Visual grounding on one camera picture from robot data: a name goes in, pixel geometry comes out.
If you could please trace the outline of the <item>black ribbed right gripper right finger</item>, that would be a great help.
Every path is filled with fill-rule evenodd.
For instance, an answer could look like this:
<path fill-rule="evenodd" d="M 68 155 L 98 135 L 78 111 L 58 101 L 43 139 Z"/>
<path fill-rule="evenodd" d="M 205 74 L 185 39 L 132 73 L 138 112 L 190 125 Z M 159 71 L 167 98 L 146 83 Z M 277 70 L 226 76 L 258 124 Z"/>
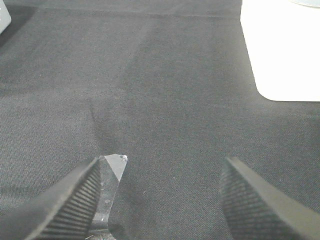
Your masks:
<path fill-rule="evenodd" d="M 235 157 L 223 160 L 222 210 L 235 240 L 318 240 L 320 215 Z"/>

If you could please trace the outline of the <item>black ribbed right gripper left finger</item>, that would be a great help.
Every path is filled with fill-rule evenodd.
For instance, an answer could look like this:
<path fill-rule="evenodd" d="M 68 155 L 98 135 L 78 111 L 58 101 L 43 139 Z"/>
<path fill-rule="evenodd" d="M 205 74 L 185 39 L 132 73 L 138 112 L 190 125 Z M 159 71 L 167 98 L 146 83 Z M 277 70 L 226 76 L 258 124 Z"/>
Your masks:
<path fill-rule="evenodd" d="M 1 216 L 0 238 L 84 240 L 100 194 L 100 161 L 86 160 L 47 191 Z"/>

